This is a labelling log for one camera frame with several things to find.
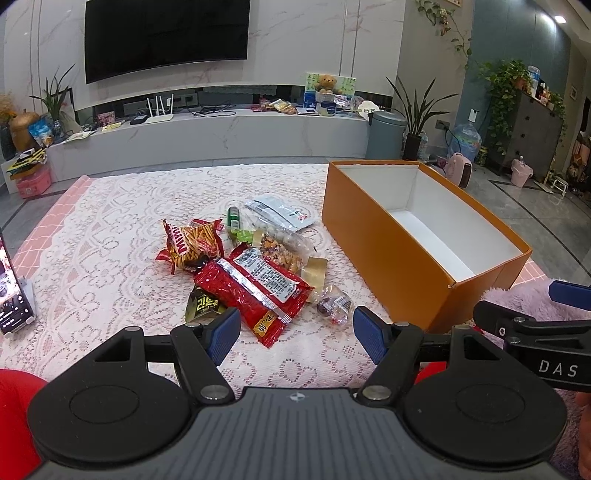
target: gray trash can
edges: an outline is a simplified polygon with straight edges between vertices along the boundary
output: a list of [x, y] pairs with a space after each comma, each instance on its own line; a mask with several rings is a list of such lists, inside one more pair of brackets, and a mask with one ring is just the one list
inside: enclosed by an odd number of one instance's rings
[[399, 113], [374, 112], [369, 121], [367, 160], [398, 160], [402, 158], [402, 135], [407, 126]]

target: candy wrapper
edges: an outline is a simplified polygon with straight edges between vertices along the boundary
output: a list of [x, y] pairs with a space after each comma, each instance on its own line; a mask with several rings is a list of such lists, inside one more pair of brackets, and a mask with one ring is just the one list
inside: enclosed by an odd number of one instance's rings
[[225, 310], [226, 306], [221, 301], [202, 288], [195, 286], [187, 302], [185, 322], [210, 322]]
[[319, 295], [316, 310], [337, 325], [344, 325], [349, 320], [352, 311], [351, 299], [339, 287], [328, 285]]

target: jar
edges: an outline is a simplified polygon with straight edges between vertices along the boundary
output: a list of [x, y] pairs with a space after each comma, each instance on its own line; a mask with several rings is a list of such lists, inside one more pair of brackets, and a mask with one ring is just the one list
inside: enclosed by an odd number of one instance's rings
[[12, 142], [19, 152], [29, 148], [37, 148], [37, 142], [29, 133], [29, 125], [37, 122], [41, 117], [35, 112], [27, 112], [24, 109], [21, 114], [10, 120], [10, 134]]

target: stool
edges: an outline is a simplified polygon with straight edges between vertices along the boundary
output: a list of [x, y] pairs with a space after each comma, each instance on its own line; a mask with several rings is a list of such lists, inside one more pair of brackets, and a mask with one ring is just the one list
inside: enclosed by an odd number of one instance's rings
[[559, 192], [562, 192], [562, 196], [566, 194], [566, 189], [569, 187], [569, 184], [566, 180], [561, 179], [560, 177], [556, 177], [552, 183], [552, 188], [557, 189]]

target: pink container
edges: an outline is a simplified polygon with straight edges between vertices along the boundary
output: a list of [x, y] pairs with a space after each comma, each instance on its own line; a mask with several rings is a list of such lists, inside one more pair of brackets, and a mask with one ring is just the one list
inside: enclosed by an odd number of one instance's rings
[[518, 187], [525, 185], [527, 179], [534, 174], [534, 171], [531, 169], [531, 167], [517, 159], [513, 160], [513, 163], [511, 164], [511, 170], [513, 171], [511, 174], [511, 183]]
[[42, 194], [49, 185], [51, 185], [51, 174], [47, 165], [17, 182], [18, 193], [23, 199]]

